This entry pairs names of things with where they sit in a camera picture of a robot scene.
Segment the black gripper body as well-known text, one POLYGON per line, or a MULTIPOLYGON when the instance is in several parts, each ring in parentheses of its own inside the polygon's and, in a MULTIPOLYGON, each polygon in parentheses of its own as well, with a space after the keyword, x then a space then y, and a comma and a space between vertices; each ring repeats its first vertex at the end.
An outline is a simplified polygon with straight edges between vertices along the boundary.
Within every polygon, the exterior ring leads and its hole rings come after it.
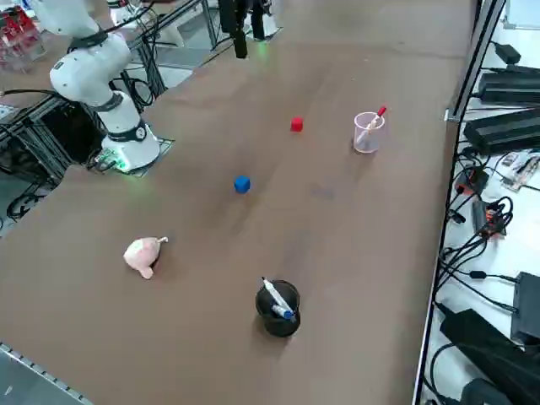
POLYGON ((252 0, 218 0, 223 32, 234 34, 237 30, 241 30, 252 4, 252 0))

